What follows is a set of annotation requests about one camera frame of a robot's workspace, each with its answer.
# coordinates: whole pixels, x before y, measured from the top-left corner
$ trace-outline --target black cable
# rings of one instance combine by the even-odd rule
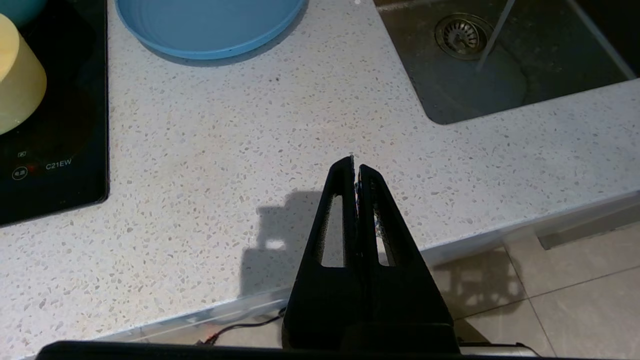
[[[218,338],[220,337],[220,335],[224,334],[227,331],[231,331],[233,329],[240,329],[243,327],[260,327],[260,326],[264,326],[267,325],[268,323],[272,323],[276,320],[278,320],[279,318],[284,316],[284,312],[287,310],[286,307],[283,307],[282,309],[280,309],[278,311],[278,314],[274,317],[274,318],[270,318],[269,320],[263,321],[263,322],[259,322],[259,323],[237,323],[235,325],[231,325],[231,326],[227,326],[225,328],[223,328],[222,330],[218,331],[217,333],[209,336],[205,341],[199,341],[196,343],[196,345],[209,345],[209,346],[213,346],[215,345],[216,341],[218,340]]]

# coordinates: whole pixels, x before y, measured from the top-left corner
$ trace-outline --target sink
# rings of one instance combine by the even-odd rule
[[[575,0],[374,0],[427,116],[452,124],[636,77]]]

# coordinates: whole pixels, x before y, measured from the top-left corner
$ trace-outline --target drain strainer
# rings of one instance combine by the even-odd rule
[[[492,27],[482,18],[454,13],[436,25],[436,42],[447,54],[462,60],[477,60],[491,36]]]

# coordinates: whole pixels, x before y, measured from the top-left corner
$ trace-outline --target cooktop control button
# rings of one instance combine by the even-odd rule
[[[22,180],[29,174],[29,170],[26,167],[17,167],[11,173],[13,180]]]

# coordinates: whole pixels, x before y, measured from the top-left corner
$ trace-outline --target blue plate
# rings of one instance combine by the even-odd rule
[[[116,0],[138,40],[179,58],[212,60],[253,50],[281,33],[306,0]]]

